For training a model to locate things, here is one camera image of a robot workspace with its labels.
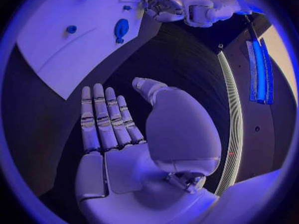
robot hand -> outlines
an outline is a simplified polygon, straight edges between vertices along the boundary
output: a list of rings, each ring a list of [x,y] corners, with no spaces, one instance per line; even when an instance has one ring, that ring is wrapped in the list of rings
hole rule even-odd
[[[101,84],[94,86],[93,102],[90,88],[82,91],[86,154],[75,187],[90,222],[140,223],[146,216],[148,223],[167,223],[210,195],[202,186],[219,164],[221,144],[208,113],[188,93],[164,83],[135,78],[133,88],[153,106],[148,142],[124,97],[116,98],[112,88],[104,95]]]
[[[184,19],[189,26],[211,27],[234,13],[261,12],[247,0],[142,0],[145,12],[159,22]]]

